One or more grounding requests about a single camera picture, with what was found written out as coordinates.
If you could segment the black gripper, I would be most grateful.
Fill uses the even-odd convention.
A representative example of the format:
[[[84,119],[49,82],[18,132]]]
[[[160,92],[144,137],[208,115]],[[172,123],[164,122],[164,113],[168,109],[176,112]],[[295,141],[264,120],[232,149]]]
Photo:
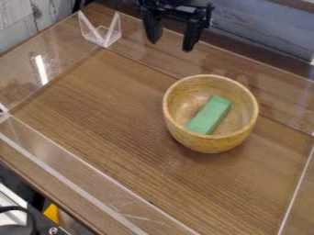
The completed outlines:
[[[183,51],[189,52],[201,34],[201,23],[211,20],[211,0],[137,0],[145,37],[156,44],[163,34],[163,18],[187,22]]]

